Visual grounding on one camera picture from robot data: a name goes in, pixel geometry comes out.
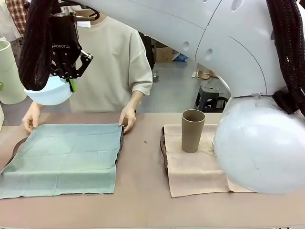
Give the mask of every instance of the plaid shirt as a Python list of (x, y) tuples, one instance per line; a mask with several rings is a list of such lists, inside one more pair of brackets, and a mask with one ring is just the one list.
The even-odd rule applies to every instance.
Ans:
[(11, 17), (22, 37), (24, 36), (28, 16), (28, 10), (23, 7), (23, 4), (27, 2), (27, 0), (6, 0), (6, 5), (10, 11)]

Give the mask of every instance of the white cylinder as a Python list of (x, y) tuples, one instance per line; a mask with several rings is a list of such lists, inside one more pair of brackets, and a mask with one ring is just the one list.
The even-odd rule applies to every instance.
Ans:
[(0, 101), (17, 104), (26, 98), (10, 43), (0, 41)]

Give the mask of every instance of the floor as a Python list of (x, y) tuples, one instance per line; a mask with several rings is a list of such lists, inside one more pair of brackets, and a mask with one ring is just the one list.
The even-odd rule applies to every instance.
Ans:
[[(154, 71), (159, 75), (159, 82), (154, 83), (151, 95), (143, 98), (137, 112), (139, 113), (181, 113), (193, 109), (201, 84), (220, 85), (221, 91), (227, 92), (219, 79), (201, 80), (192, 78), (197, 70), (197, 63), (187, 62), (157, 63)], [(20, 125), (21, 120), (31, 104), (31, 99), (15, 105), (2, 105), (5, 115), (4, 125)], [(44, 112), (70, 112), (69, 101), (57, 106), (46, 107)]]

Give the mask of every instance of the teal towel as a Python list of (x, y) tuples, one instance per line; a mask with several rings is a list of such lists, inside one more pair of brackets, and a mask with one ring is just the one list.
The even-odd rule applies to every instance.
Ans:
[(113, 193), (122, 127), (41, 125), (0, 175), (0, 199)]

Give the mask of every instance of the white robot body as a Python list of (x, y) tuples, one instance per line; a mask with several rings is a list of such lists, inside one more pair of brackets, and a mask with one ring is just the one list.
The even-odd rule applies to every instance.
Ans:
[(78, 2), (101, 9), (213, 70), (233, 98), (273, 95), (286, 87), (265, 0)]
[(304, 117), (285, 114), (268, 97), (286, 84), (266, 0), (76, 1), (220, 76), (233, 99), (217, 129), (215, 153), (230, 179), (262, 193), (286, 193), (305, 184)]

